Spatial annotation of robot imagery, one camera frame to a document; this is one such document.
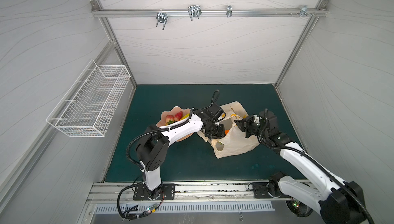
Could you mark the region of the yellow banana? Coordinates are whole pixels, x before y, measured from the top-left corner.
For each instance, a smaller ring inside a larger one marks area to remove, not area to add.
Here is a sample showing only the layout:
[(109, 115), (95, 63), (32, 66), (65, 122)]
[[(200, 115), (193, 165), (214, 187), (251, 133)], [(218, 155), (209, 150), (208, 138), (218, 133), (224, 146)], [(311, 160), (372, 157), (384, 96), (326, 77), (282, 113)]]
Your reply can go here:
[(184, 115), (184, 116), (181, 118), (181, 120), (187, 119), (188, 117), (189, 117), (189, 113), (186, 114), (186, 115)]

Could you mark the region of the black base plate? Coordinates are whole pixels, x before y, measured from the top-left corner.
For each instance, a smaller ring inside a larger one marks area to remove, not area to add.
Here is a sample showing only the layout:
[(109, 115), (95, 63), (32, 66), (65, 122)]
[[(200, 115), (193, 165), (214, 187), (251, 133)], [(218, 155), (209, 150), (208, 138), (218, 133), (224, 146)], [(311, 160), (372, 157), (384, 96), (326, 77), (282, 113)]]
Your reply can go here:
[(135, 187), (133, 200), (174, 200), (175, 184), (161, 184), (154, 190), (149, 190), (145, 184)]
[(250, 185), (255, 199), (292, 199), (292, 197), (282, 193), (276, 183), (254, 182)]

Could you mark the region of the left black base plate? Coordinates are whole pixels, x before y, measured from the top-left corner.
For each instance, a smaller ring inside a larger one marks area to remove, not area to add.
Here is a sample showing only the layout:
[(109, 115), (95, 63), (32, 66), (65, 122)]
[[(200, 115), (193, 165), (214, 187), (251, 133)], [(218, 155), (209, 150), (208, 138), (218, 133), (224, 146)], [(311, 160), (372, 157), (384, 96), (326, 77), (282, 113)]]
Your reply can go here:
[(149, 190), (145, 184), (135, 187), (133, 200), (174, 200), (175, 184), (161, 184), (154, 190)]

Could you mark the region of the metal u-bolt clamp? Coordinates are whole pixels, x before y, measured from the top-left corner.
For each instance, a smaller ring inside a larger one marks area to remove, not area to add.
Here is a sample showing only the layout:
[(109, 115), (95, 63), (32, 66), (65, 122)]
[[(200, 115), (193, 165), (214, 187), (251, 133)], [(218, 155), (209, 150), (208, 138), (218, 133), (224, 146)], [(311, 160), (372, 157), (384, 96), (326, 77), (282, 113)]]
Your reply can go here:
[(162, 30), (164, 30), (168, 22), (168, 15), (164, 12), (158, 12), (156, 19), (156, 27), (158, 27), (159, 24), (162, 24)]
[(189, 14), (189, 17), (190, 17), (190, 20), (191, 20), (191, 21), (193, 21), (194, 18), (199, 19), (200, 16), (201, 16), (201, 14), (202, 14), (201, 6), (200, 6), (200, 5), (192, 5), (192, 6), (189, 6), (188, 9), (187, 9), (187, 11), (188, 11), (188, 14)]

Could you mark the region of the red strawberry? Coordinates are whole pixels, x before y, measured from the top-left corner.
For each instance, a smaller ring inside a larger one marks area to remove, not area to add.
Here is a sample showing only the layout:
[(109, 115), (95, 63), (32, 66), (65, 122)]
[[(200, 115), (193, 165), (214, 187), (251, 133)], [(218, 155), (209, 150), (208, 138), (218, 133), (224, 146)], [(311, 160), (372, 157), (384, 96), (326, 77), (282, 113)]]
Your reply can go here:
[(165, 125), (166, 126), (170, 125), (170, 124), (173, 124), (174, 122), (175, 122), (175, 120), (174, 120), (174, 116), (173, 115), (167, 115), (165, 117)]

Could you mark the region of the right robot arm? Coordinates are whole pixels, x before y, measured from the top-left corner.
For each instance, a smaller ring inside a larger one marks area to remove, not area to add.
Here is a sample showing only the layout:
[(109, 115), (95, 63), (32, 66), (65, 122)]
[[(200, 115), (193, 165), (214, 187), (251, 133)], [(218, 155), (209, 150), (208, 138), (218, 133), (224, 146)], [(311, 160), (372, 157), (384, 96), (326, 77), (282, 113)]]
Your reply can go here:
[(297, 168), (312, 184), (307, 186), (284, 173), (272, 176), (271, 194), (292, 197), (319, 213), (326, 224), (374, 222), (365, 206), (363, 189), (328, 171), (278, 128), (277, 117), (270, 111), (235, 120), (247, 138), (255, 136), (259, 144), (278, 153)]

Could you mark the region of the small metal bracket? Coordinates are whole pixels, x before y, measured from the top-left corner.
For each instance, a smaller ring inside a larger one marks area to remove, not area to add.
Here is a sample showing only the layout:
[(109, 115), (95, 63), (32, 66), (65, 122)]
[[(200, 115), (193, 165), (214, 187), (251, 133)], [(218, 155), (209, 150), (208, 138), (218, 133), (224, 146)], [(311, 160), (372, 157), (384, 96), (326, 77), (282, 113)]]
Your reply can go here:
[(231, 5), (228, 5), (228, 6), (226, 7), (226, 16), (227, 16), (227, 18), (232, 17), (232, 14), (233, 14), (233, 8), (232, 8)]

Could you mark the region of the metal U-bolt clamp middle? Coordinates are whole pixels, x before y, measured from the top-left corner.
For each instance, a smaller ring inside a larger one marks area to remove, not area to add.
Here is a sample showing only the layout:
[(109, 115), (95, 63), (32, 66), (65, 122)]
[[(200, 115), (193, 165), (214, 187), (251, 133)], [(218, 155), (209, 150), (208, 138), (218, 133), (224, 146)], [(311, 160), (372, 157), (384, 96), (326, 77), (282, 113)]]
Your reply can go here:
[(191, 21), (193, 21), (194, 18), (199, 19), (200, 16), (201, 16), (201, 14), (202, 14), (201, 6), (200, 6), (200, 5), (192, 5), (192, 6), (189, 6), (188, 9), (187, 9), (187, 11), (188, 11), (188, 14), (189, 14), (189, 17), (190, 17), (190, 20), (191, 20)]

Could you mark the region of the green table mat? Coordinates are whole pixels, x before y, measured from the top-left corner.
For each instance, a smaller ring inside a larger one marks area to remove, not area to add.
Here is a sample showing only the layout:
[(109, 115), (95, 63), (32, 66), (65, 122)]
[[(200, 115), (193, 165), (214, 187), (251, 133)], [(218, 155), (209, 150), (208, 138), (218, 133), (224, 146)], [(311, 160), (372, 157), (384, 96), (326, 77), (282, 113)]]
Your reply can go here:
[[(106, 174), (107, 182), (132, 182), (141, 171), (126, 158), (128, 144), (157, 123), (164, 111), (173, 107), (203, 108), (210, 104), (212, 94), (219, 90), (219, 105), (241, 103), (248, 114), (268, 109), (277, 116), (279, 128), (292, 139), (297, 135), (271, 84), (263, 85), (139, 85)], [(161, 166), (164, 181), (262, 180), (283, 172), (295, 179), (303, 175), (289, 162), (265, 146), (247, 153), (218, 159), (212, 146), (197, 134), (174, 143)]]

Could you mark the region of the banana print plastic bag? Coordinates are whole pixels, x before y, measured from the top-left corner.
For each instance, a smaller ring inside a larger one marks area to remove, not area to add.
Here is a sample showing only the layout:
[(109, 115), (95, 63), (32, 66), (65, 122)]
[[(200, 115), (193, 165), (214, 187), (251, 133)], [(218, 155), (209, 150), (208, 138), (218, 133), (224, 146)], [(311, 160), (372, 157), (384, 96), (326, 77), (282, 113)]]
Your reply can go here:
[(248, 116), (241, 103), (232, 102), (222, 105), (221, 108), (226, 113), (224, 120), (220, 122), (224, 125), (225, 132), (227, 131), (225, 136), (221, 139), (209, 139), (202, 131), (197, 132), (199, 137), (213, 147), (216, 158), (241, 155), (256, 148), (259, 145), (257, 138), (255, 136), (246, 138), (245, 132), (242, 132), (234, 122)]

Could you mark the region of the metal U-bolt clamp left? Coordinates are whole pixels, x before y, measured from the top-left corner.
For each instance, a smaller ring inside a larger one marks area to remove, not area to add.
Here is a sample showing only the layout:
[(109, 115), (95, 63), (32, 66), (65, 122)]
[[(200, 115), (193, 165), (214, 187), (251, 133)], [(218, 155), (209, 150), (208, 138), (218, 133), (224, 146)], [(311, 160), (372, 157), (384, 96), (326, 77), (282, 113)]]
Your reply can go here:
[(164, 30), (168, 22), (168, 15), (164, 12), (158, 12), (156, 19), (156, 27), (158, 27), (159, 24), (162, 24), (162, 30)]

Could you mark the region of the metal hook clamp right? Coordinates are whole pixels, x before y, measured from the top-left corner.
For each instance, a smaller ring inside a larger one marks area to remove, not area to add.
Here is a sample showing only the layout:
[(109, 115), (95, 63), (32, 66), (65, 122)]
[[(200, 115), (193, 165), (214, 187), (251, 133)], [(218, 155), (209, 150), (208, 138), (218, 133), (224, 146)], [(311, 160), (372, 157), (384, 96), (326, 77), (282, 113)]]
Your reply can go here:
[(303, 6), (299, 12), (297, 13), (289, 13), (290, 16), (292, 17), (298, 17), (298, 18), (302, 18), (302, 17), (315, 17), (317, 16), (317, 14), (315, 12), (309, 12), (308, 7), (307, 6)]

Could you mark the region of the red apple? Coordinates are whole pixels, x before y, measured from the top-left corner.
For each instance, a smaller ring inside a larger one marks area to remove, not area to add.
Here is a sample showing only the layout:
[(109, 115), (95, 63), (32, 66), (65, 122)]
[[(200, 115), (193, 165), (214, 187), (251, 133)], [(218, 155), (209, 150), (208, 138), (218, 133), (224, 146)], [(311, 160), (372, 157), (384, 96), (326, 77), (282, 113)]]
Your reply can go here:
[(178, 113), (176, 113), (173, 117), (174, 117), (174, 121), (175, 122), (177, 122), (177, 121), (180, 121), (182, 118), (183, 118), (183, 112), (182, 111), (180, 111), (180, 112), (178, 112)]

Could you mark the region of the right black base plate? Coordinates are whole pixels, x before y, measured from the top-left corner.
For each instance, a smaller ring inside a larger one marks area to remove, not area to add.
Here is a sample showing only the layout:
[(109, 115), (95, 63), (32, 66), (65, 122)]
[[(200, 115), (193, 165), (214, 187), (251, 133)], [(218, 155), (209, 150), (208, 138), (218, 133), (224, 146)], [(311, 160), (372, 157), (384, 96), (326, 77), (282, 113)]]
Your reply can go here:
[(254, 182), (250, 185), (255, 199), (292, 199), (292, 197), (282, 193), (276, 183)]

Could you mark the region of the white vent strip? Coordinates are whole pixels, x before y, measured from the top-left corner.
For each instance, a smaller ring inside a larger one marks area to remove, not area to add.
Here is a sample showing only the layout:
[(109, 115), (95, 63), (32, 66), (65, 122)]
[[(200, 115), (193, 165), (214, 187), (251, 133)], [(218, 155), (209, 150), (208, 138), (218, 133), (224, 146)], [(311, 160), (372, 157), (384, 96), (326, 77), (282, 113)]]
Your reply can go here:
[[(142, 213), (153, 203), (120, 204), (122, 212), (138, 206), (133, 213)], [(247, 213), (275, 211), (271, 201), (222, 201), (222, 202), (164, 202), (157, 209), (158, 213)], [(118, 214), (116, 204), (97, 204), (95, 214)]]

